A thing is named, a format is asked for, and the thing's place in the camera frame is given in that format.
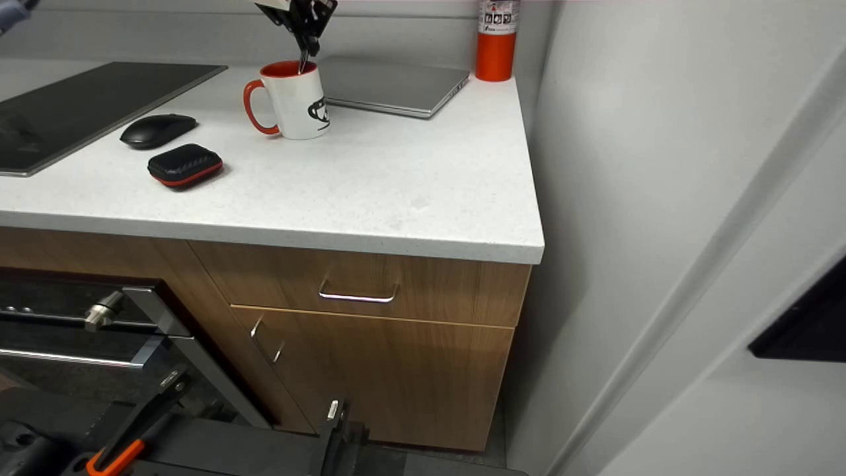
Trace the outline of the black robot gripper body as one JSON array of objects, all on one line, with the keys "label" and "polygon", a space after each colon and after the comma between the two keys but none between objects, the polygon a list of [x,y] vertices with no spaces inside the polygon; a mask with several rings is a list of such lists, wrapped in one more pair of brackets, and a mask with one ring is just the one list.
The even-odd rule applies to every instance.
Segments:
[{"label": "black robot gripper body", "polygon": [[297,15],[305,30],[305,15],[329,15],[337,7],[337,0],[254,0],[254,6],[276,27],[283,27],[283,15]]}]

